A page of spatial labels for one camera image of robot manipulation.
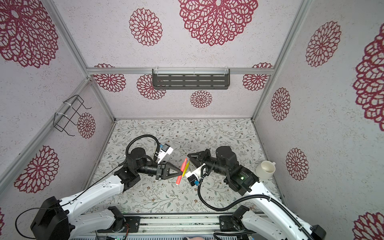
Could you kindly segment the pink highlighter pen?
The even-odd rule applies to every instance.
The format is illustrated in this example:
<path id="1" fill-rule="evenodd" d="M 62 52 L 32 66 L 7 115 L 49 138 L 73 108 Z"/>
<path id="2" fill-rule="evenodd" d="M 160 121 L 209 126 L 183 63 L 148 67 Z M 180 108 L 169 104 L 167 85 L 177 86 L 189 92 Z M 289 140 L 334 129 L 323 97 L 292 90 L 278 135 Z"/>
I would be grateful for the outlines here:
<path id="1" fill-rule="evenodd" d="M 181 173 L 182 173 L 182 174 L 181 174 L 180 176 L 178 176 L 177 181 L 176 181 L 176 185 L 179 185 L 179 184 L 180 184 L 180 182 L 181 182 L 181 180 L 182 180 L 182 177 L 183 177 L 183 174 L 184 174 L 184 172 L 185 172 L 187 163 L 188 163 L 188 158 L 185 158 L 185 160 L 184 160 L 184 162 L 183 162 L 183 164 L 182 164 L 182 166 L 181 166 Z"/>

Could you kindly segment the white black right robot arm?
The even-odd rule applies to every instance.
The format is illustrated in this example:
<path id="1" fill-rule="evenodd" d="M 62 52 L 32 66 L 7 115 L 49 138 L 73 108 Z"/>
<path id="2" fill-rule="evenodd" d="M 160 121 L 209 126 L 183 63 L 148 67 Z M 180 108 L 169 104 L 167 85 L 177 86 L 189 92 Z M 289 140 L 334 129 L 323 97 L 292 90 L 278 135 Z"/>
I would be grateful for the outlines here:
<path id="1" fill-rule="evenodd" d="M 270 193 L 259 177 L 251 170 L 239 164 L 236 154 L 229 146 L 217 148 L 216 156 L 206 149 L 188 154 L 188 159 L 196 167 L 189 172 L 191 186 L 197 186 L 200 201 L 209 209 L 225 212 L 242 202 L 253 202 L 269 217 L 265 221 L 245 206 L 240 206 L 232 217 L 235 226 L 245 228 L 244 233 L 255 232 L 269 240 L 323 240 L 326 231 L 319 225 L 310 225 L 300 219 Z M 201 186 L 211 172 L 224 176 L 224 183 L 241 198 L 226 207 L 218 208 L 208 204 L 201 194 Z"/>

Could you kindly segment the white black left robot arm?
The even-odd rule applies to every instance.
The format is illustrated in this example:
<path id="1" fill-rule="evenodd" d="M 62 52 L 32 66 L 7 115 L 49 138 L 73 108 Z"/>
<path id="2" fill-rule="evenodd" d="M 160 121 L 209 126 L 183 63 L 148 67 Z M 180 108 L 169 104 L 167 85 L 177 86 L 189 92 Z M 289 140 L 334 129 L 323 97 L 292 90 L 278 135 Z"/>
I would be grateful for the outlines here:
<path id="1" fill-rule="evenodd" d="M 85 211 L 129 190 L 140 181 L 141 174 L 167 180 L 182 173 L 179 167 L 165 161 L 156 163 L 143 148 L 135 148 L 126 155 L 122 167 L 107 179 L 60 200 L 46 199 L 31 224 L 31 231 L 37 240 L 69 240 L 98 230 L 121 232 L 127 222 L 117 207 L 93 214 L 85 214 Z"/>

